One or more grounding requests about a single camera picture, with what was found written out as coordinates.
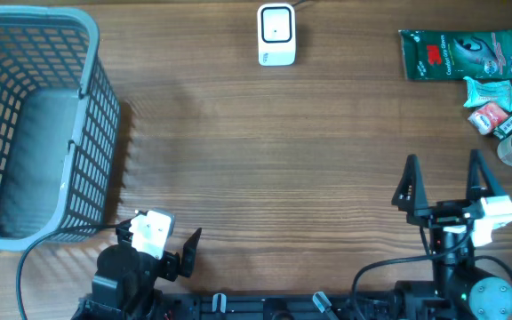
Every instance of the wood grain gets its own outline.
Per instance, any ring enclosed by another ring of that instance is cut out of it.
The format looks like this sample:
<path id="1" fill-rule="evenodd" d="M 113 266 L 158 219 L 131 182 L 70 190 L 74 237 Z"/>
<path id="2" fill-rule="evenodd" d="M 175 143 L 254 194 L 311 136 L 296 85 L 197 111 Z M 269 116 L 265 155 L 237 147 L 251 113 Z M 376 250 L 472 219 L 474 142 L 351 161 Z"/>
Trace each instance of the wood grain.
<path id="1" fill-rule="evenodd" d="M 496 140 L 466 120 L 465 84 L 405 81 L 397 35 L 512 28 L 512 2 L 310 2 L 297 12 L 297 62 L 286 68 L 258 64 L 259 5 L 81 7 L 100 26 L 100 57 L 123 105 L 109 219 L 172 212 L 171 250 L 204 229 L 194 276 L 159 288 L 346 292 L 362 266 L 420 254 L 418 229 L 390 205 L 411 153 L 431 201 L 464 196 L 472 148 L 512 195 Z M 512 224 L 494 239 L 480 252 L 512 266 Z M 35 250 L 23 275 L 29 318 L 69 319 L 114 242 L 104 232 Z M 0 319 L 18 318 L 18 259 L 0 252 Z M 428 263 L 388 267 L 361 288 L 430 277 Z"/>

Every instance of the plastic basket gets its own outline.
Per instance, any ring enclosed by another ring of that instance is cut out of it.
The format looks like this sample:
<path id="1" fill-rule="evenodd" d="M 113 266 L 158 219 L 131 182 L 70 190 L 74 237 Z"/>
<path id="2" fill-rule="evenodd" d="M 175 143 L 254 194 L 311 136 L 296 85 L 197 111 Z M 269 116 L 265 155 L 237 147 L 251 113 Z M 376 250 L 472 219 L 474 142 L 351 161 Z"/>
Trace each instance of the plastic basket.
<path id="1" fill-rule="evenodd" d="M 0 6 L 0 250 L 103 221 L 120 106 L 98 44 L 80 10 Z"/>

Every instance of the black cable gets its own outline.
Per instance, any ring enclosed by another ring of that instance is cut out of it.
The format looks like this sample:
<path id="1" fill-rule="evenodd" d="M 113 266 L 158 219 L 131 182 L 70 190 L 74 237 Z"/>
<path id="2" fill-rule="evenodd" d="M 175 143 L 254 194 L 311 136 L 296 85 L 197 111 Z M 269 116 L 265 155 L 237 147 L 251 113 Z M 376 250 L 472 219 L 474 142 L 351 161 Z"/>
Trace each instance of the black cable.
<path id="1" fill-rule="evenodd" d="M 27 255 L 33 248 L 35 248 L 38 244 L 42 243 L 44 240 L 50 238 L 51 236 L 56 236 L 59 234 L 72 232 L 72 231 L 79 231 L 84 229 L 96 229 L 96 231 L 100 231 L 103 229 L 109 229 L 109 228 L 117 228 L 119 224 L 116 225 L 86 225 L 86 226 L 78 226 L 78 227 L 69 227 L 69 228 L 58 228 L 54 230 L 51 233 L 48 233 L 44 236 L 41 236 L 37 240 L 35 240 L 21 255 L 21 259 L 19 259 L 19 265 L 17 266 L 17 276 L 15 277 L 15 294 L 17 295 L 17 304 L 19 305 L 19 313 L 21 315 L 22 320 L 27 320 L 27 315 L 25 314 L 25 307 L 23 306 L 23 298 L 21 297 L 21 272 L 23 270 L 23 264 L 25 264 L 25 259 L 27 258 Z"/>
<path id="2" fill-rule="evenodd" d="M 297 3 L 295 4 L 292 4 L 292 7 L 295 7 L 296 5 L 300 5 L 300 4 L 303 4 L 304 2 L 306 2 L 307 0 L 299 0 Z"/>
<path id="3" fill-rule="evenodd" d="M 426 255 L 432 255 L 430 248 L 428 247 L 428 240 L 426 240 L 426 233 L 424 233 L 424 227 L 420 227 L 420 237 L 422 238 L 422 245 L 424 245 L 424 251 Z"/>
<path id="4" fill-rule="evenodd" d="M 483 255 L 474 258 L 474 261 L 477 260 L 491 260 L 497 263 L 501 268 L 503 268 L 503 270 L 505 270 L 505 273 L 507 273 L 507 276 L 511 279 L 512 282 L 512 269 L 507 263 L 503 262 L 501 259 L 495 258 L 493 256 Z"/>
<path id="5" fill-rule="evenodd" d="M 360 315 L 360 319 L 365 320 L 365 318 L 363 316 L 363 312 L 361 311 L 361 309 L 358 306 L 358 303 L 356 301 L 356 289 L 358 287 L 359 278 L 365 272 L 367 272 L 371 269 L 374 269 L 374 268 L 389 266 L 389 265 L 398 264 L 398 263 L 409 263 L 409 262 L 418 262 L 418 261 L 425 261 L 425 260 L 432 261 L 432 260 L 441 259 L 452 252 L 456 252 L 459 248 L 461 248 L 462 245 L 464 245 L 469 240 L 469 238 L 471 237 L 471 233 L 473 231 L 473 222 L 469 223 L 466 226 L 466 230 L 467 230 L 466 234 L 461 238 L 461 240 L 456 245 L 454 245 L 452 248 L 450 248 L 442 253 L 432 254 L 430 256 L 423 255 L 423 256 L 416 256 L 416 257 L 409 257 L 409 258 L 383 260 L 383 261 L 372 263 L 372 264 L 360 269 L 359 272 L 356 273 L 355 279 L 353 280 L 353 286 L 351 288 L 351 300 L 353 301 L 353 307 L 355 308 L 357 314 Z"/>

